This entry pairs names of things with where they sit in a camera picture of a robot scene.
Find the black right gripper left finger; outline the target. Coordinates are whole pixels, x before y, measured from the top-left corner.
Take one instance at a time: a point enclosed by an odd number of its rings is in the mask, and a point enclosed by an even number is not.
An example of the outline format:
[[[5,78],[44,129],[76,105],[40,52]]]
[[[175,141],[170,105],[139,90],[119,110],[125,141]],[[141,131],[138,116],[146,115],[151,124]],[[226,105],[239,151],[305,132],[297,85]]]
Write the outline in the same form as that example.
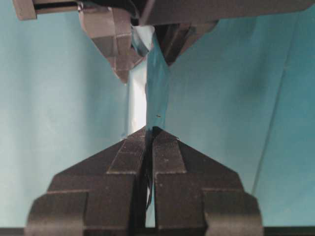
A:
[[[131,236],[145,227],[146,130],[56,174],[30,209],[28,236]]]

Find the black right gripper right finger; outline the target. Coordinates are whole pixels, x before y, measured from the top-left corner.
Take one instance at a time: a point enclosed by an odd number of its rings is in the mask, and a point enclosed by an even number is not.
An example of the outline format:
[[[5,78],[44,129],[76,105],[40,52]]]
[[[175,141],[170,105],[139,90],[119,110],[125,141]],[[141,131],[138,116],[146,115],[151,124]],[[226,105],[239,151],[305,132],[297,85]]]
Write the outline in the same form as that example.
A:
[[[258,202],[235,171],[159,127],[152,158],[158,235],[262,235]]]

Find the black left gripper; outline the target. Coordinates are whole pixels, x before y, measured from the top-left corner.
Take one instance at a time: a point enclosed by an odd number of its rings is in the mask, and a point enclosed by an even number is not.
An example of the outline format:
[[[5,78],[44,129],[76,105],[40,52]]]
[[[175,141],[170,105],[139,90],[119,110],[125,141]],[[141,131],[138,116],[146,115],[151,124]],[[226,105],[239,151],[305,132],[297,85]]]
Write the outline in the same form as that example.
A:
[[[79,12],[82,29],[126,84],[129,72],[144,59],[133,45],[137,25],[156,25],[157,40],[166,63],[176,59],[219,19],[303,11],[313,0],[15,0],[19,20],[38,14]]]

